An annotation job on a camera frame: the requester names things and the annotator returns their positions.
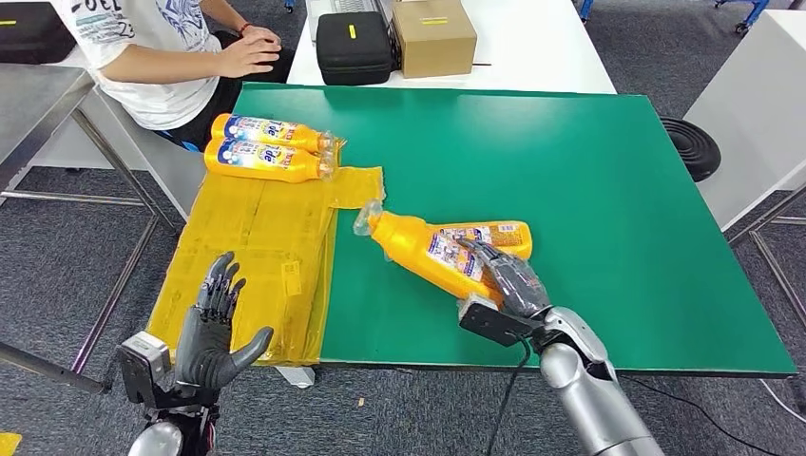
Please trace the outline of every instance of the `white t-shirt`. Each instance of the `white t-shirt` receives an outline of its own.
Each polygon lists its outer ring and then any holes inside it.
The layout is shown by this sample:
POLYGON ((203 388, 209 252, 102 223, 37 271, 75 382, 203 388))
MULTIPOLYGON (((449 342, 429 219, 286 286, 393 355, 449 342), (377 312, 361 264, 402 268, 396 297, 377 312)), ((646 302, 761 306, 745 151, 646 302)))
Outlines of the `white t-shirt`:
POLYGON ((142 127, 169 130, 190 122, 210 101, 219 78, 177 84, 110 81, 99 71, 128 45, 180 52, 219 52, 200 0, 57 0, 65 25, 89 60, 101 89, 142 127))

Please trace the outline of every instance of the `green cutting mat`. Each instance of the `green cutting mat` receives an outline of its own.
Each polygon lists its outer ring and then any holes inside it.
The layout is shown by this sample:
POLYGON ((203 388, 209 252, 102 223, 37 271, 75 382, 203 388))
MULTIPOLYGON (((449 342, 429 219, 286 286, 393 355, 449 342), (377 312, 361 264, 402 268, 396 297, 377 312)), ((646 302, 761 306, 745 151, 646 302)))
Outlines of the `green cutting mat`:
MULTIPOLYGON (((235 110, 346 137, 344 164, 384 167, 390 211, 527 222, 552 302, 619 369, 796 371, 645 97, 251 84, 235 110)), ((355 214, 338 216, 322 362, 517 363, 355 236, 355 214)))

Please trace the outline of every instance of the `black case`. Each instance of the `black case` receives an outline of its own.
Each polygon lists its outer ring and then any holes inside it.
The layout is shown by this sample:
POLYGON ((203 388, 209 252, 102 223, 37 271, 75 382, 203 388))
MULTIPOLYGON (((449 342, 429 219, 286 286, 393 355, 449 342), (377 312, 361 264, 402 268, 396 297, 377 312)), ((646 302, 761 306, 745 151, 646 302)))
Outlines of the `black case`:
POLYGON ((75 44, 50 3, 0 3, 0 63, 61 62, 75 44))
POLYGON ((393 58, 383 16, 376 11, 319 16, 317 60, 328 86, 385 83, 393 58))

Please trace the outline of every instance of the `black cable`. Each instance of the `black cable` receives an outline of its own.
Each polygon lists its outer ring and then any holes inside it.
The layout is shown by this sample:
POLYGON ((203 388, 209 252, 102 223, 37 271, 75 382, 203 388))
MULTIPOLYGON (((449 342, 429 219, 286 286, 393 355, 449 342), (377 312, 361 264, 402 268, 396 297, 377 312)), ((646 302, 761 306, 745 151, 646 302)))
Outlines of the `black cable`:
POLYGON ((495 426, 492 428, 492 434, 489 436, 487 451, 484 453, 487 456, 492 454, 492 446, 495 444, 495 436, 498 434, 498 428, 501 426, 501 420, 504 418, 504 410, 507 409, 509 394, 512 392, 512 386, 515 385, 515 379, 518 378, 518 374, 521 372, 521 369, 531 357, 531 348, 529 347, 527 340, 520 336, 518 336, 518 340, 524 345, 524 359, 522 359, 521 362, 515 366, 515 370, 512 371, 512 376, 509 378, 507 389, 504 391, 504 398, 501 400, 501 407, 498 408, 498 417, 495 419, 495 426))
POLYGON ((637 380, 637 379, 632 378, 632 377, 627 377, 627 376, 625 376, 625 375, 621 375, 621 376, 619 376, 619 378, 625 378, 625 379, 627 379, 627 380, 629 380, 629 381, 631 381, 631 382, 634 382, 634 383, 637 383, 637 384, 641 385, 642 387, 644 387, 644 388, 646 388, 646 389, 648 389, 648 390, 655 391, 655 392, 657 392, 658 394, 662 394, 662 395, 664 395, 664 396, 666 396, 666 397, 671 397, 672 399, 675 399, 675 400, 678 400, 678 401, 684 402, 685 404, 688 404, 689 406, 694 407, 695 409, 699 410, 699 411, 700 411, 700 413, 702 413, 702 415, 703 415, 705 418, 707 418, 707 419, 708 419, 708 421, 710 421, 710 422, 711 422, 711 424, 712 424, 712 425, 714 425, 714 427, 715 427, 715 428, 719 429, 721 433, 723 433, 723 434, 727 435, 728 437, 730 437, 731 439, 733 439, 733 440, 735 440, 735 441, 739 442, 739 443, 740 443, 740 444, 742 444, 742 445, 745 445, 745 446, 747 446, 747 447, 750 447, 750 448, 752 448, 752 449, 755 449, 755 450, 757 450, 757 451, 760 451, 760 452, 762 452, 762 453, 764 453, 764 454, 769 454, 769 455, 771 455, 771 456, 781 456, 781 455, 780 455, 780 454, 778 454, 778 453, 774 453, 774 452, 772 452, 772 451, 768 451, 768 450, 766 450, 766 449, 764 449, 764 448, 761 448, 761 447, 755 446, 755 445, 751 444, 750 442, 747 442, 746 440, 742 440, 742 439, 740 439, 739 437, 737 437, 737 436, 735 436, 735 435, 731 434, 730 432, 728 432, 727 430, 725 430, 725 429, 724 429, 722 426, 720 426, 720 425, 719 425, 719 424, 718 424, 718 423, 717 423, 717 422, 716 422, 716 421, 715 421, 713 418, 711 418, 711 415, 709 415, 709 414, 708 414, 708 412, 707 412, 707 411, 705 411, 705 409, 704 409, 704 408, 702 408, 702 407, 701 407, 699 404, 697 404, 697 403, 695 403, 695 402, 691 402, 691 401, 689 401, 688 399, 683 399, 682 397, 678 397, 678 396, 676 396, 676 395, 674 395, 674 394, 672 394, 672 393, 670 393, 670 392, 666 392, 666 391, 663 391, 663 390, 661 390, 661 389, 657 389, 657 388, 650 387, 649 385, 645 384, 645 383, 644 383, 644 382, 642 382, 641 380, 637 380))

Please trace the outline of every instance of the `robotic arm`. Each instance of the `robotic arm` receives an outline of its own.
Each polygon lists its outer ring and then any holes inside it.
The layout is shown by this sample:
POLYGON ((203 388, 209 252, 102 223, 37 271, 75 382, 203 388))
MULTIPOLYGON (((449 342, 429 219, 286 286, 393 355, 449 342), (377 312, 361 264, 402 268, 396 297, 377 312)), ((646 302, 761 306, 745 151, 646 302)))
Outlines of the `robotic arm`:
POLYGON ((129 456, 198 456, 215 447, 221 389, 258 359, 273 330, 262 328, 242 349, 230 353, 232 317, 245 279, 233 283, 234 254, 219 256, 201 284, 196 304, 187 310, 176 352, 173 386, 158 382, 171 372, 163 341, 139 332, 118 348, 126 395, 145 405, 148 423, 129 456))
POLYGON ((605 344, 570 309, 553 307, 529 265, 477 241, 456 240, 485 264, 504 297, 498 306, 472 294, 460 302, 459 326, 506 347, 527 340, 591 456, 662 456, 619 386, 605 344))

